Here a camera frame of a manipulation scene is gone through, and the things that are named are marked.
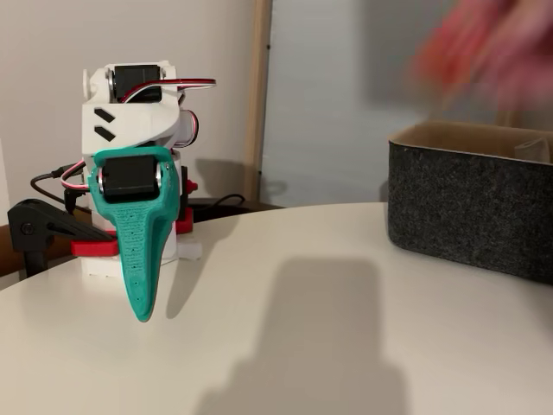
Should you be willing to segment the person's hand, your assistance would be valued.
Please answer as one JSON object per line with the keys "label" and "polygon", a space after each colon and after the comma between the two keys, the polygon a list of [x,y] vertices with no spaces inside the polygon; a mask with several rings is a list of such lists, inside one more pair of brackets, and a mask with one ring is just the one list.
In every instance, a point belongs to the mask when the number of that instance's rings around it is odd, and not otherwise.
{"label": "person's hand", "polygon": [[552,100],[552,3],[458,1],[421,45],[411,76],[448,101],[479,93],[502,110]]}

